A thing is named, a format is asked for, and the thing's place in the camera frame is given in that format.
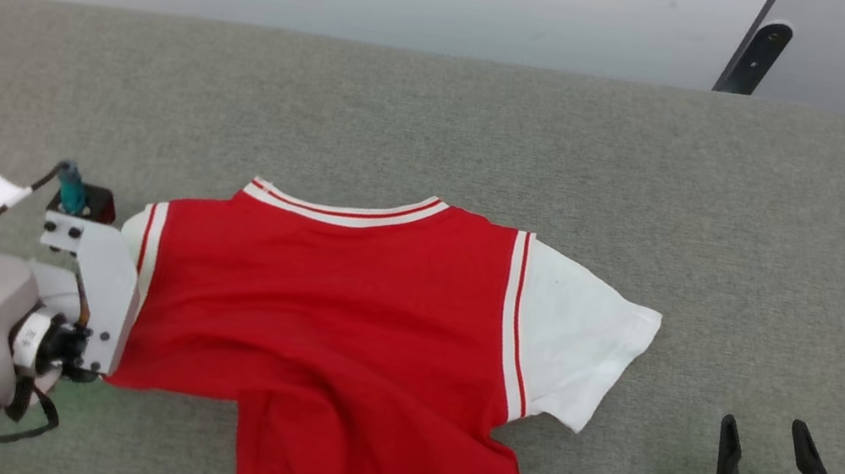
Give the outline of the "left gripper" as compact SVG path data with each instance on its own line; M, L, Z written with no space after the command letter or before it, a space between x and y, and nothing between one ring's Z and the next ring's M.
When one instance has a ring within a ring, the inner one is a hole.
M138 275L121 232L112 225L83 218L45 213L40 243L74 254L71 268L36 263L35 281L45 307L63 313L71 322L87 310L88 330L80 355L86 372L115 372L126 339L137 318Z

